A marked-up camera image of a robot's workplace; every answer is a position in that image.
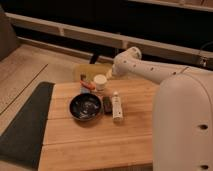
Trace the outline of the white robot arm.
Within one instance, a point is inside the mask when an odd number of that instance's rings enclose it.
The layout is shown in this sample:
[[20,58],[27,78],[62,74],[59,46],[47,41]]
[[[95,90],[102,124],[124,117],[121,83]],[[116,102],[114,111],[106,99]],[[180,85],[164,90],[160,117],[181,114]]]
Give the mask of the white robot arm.
[[213,74],[213,71],[193,66],[145,61],[142,59],[142,52],[138,47],[130,47],[114,57],[112,74],[124,75],[128,72],[157,84],[172,75],[181,73]]

